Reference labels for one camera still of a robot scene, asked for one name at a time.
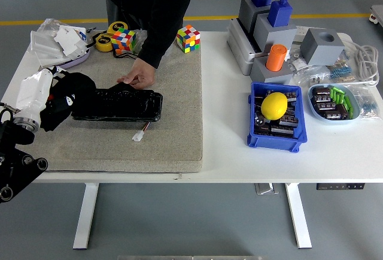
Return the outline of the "person's left hand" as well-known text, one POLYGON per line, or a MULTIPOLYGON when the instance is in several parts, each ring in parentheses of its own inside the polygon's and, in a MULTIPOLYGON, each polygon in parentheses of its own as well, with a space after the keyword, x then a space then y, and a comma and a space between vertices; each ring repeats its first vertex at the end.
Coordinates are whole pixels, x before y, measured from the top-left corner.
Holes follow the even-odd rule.
POLYGON ((131 85, 135 89, 145 89, 155 82, 155 67, 137 58, 127 75, 117 79, 118 83, 131 85))

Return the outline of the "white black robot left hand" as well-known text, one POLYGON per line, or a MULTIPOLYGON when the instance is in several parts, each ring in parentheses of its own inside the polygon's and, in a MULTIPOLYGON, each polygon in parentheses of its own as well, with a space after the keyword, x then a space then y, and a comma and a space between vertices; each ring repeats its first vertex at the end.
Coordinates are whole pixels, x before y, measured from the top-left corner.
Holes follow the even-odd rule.
POLYGON ((22 80, 16 101, 18 112, 14 114, 16 123, 37 125, 42 117, 57 117, 72 108, 75 101, 73 93, 54 96, 50 92, 54 79, 63 80, 59 74, 67 75, 68 72, 59 66, 51 66, 22 80))

